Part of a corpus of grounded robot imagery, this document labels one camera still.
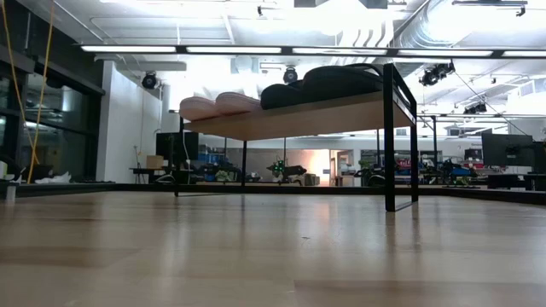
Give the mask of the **black slide sandal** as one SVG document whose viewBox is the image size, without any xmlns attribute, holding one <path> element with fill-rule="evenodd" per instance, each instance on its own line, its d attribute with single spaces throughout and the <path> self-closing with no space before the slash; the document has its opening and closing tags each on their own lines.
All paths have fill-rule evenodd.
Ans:
<svg viewBox="0 0 546 307">
<path fill-rule="evenodd" d="M 260 105 L 264 110 L 291 107 L 304 101 L 302 80 L 290 84 L 273 84 L 265 88 L 260 96 Z"/>
<path fill-rule="evenodd" d="M 383 73 L 371 64 L 326 66 L 310 70 L 303 78 L 301 91 L 308 101 L 326 101 L 381 91 Z"/>
</svg>

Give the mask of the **pink slide sandal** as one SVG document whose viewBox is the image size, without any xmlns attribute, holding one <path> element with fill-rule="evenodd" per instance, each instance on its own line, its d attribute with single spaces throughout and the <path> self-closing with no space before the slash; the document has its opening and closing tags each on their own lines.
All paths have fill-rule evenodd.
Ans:
<svg viewBox="0 0 546 307">
<path fill-rule="evenodd" d="M 214 119 L 220 117 L 221 113 L 217 110 L 215 101 L 199 96 L 191 96 L 181 100 L 179 115 L 181 118 L 193 122 Z"/>
<path fill-rule="evenodd" d="M 218 95 L 215 108 L 224 115 L 236 115 L 261 110 L 260 100 L 236 92 L 224 92 Z"/>
</svg>

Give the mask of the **background robot with green lights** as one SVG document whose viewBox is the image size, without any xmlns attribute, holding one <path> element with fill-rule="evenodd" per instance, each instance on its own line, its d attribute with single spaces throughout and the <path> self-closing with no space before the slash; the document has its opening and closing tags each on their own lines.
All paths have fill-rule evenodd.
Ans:
<svg viewBox="0 0 546 307">
<path fill-rule="evenodd" d="M 297 183 L 303 186 L 305 183 L 306 168 L 301 165 L 286 166 L 283 160 L 278 160 L 267 167 L 273 176 L 273 182 Z"/>
</svg>

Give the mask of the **black background monitor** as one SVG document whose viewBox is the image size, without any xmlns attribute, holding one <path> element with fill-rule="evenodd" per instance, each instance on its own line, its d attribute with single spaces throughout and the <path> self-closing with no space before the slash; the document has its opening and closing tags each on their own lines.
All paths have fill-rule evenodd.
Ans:
<svg viewBox="0 0 546 307">
<path fill-rule="evenodd" d="M 546 143 L 531 136 L 483 134 L 483 161 L 492 166 L 530 166 L 538 171 L 546 167 Z"/>
<path fill-rule="evenodd" d="M 162 156 L 164 160 L 197 160 L 199 134 L 196 132 L 158 133 L 155 150 L 156 154 Z"/>
</svg>

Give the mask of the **long linear ceiling light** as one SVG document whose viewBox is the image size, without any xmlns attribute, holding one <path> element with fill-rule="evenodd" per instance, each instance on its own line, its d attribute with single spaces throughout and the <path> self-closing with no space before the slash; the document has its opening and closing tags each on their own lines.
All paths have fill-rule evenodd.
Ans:
<svg viewBox="0 0 546 307">
<path fill-rule="evenodd" d="M 412 49 L 243 45 L 82 44 L 84 52 L 119 55 L 282 55 L 430 59 L 546 60 L 546 49 Z"/>
</svg>

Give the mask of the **white crumpled cloth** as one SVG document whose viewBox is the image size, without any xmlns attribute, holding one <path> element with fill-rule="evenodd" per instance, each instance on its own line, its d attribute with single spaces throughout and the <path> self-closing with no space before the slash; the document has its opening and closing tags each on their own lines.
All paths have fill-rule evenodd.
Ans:
<svg viewBox="0 0 546 307">
<path fill-rule="evenodd" d="M 59 176 L 37 179 L 35 183 L 36 184 L 57 184 L 57 183 L 66 184 L 66 183 L 70 183 L 71 179 L 72 179 L 72 175 L 67 171 L 66 173 Z"/>
</svg>

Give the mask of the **wooden shelf with black frame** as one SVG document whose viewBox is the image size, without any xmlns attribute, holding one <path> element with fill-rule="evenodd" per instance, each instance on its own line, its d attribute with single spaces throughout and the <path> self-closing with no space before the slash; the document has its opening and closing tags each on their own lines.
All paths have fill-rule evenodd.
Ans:
<svg viewBox="0 0 546 307">
<path fill-rule="evenodd" d="M 384 130 L 385 209 L 400 211 L 419 200 L 417 102 L 394 64 L 383 66 L 379 92 L 259 110 L 180 124 L 181 130 L 227 137 L 243 142 L 334 134 L 358 130 Z M 399 127 L 410 128 L 411 201 L 396 203 L 394 137 Z"/>
</svg>

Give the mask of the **silver ventilation duct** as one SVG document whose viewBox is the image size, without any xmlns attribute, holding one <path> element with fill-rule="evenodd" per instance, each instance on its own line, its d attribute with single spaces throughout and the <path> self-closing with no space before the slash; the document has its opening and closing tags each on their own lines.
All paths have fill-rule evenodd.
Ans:
<svg viewBox="0 0 546 307">
<path fill-rule="evenodd" d="M 341 47 L 448 48 L 475 28 L 475 11 L 455 0 L 416 0 L 419 7 L 401 25 L 389 9 L 368 9 L 363 1 L 346 0 L 334 15 Z"/>
</svg>

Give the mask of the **black aluminium table frame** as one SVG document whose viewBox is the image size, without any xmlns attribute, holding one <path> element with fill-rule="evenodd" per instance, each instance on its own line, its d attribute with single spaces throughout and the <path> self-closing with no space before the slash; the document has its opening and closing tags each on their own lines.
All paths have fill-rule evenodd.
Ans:
<svg viewBox="0 0 546 307">
<path fill-rule="evenodd" d="M 309 194 L 309 195 L 383 195 L 382 188 L 351 187 L 299 187 L 258 185 L 159 185 L 126 183 L 69 183 L 69 184 L 22 184 L 15 188 L 17 197 L 36 197 L 43 195 L 85 194 L 95 192 L 166 192 L 202 194 Z M 522 203 L 546 206 L 546 192 L 511 191 L 501 189 L 471 188 L 426 188 L 419 187 L 420 196 L 446 196 Z"/>
</svg>

